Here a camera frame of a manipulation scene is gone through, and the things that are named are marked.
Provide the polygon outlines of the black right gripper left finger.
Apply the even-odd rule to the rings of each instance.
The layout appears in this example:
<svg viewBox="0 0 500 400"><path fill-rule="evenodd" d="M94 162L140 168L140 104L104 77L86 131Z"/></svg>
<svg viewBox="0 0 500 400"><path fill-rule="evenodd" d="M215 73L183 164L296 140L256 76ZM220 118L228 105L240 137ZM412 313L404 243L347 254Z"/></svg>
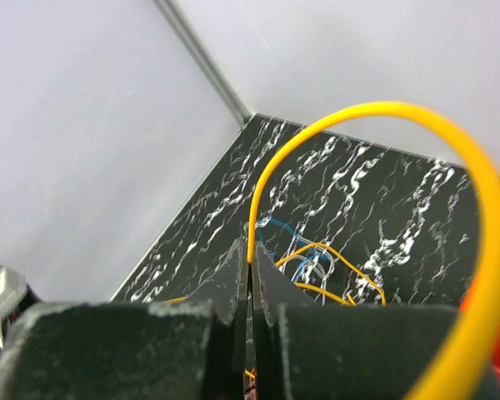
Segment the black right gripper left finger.
<svg viewBox="0 0 500 400"><path fill-rule="evenodd" d="M236 239L179 302L41 302L0 351L0 399L240 399L248 265Z"/></svg>

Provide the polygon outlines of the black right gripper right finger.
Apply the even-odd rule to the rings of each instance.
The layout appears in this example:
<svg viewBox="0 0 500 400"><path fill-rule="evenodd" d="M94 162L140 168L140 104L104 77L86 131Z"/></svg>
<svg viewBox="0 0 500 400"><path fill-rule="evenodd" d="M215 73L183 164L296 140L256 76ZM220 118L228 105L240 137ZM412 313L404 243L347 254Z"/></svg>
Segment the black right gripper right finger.
<svg viewBox="0 0 500 400"><path fill-rule="evenodd" d="M443 305L322 305L260 242L252 284L260 399L401 399L458 316Z"/></svg>

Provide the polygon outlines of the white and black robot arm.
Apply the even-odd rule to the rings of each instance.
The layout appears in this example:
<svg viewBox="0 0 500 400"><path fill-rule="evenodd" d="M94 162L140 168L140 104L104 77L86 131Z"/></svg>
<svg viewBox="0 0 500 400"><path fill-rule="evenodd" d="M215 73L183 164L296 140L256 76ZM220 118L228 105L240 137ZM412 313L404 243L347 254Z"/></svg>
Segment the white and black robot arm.
<svg viewBox="0 0 500 400"><path fill-rule="evenodd" d="M44 302L0 267L0 399L500 399L500 298L320 305L246 251L146 305Z"/></svg>

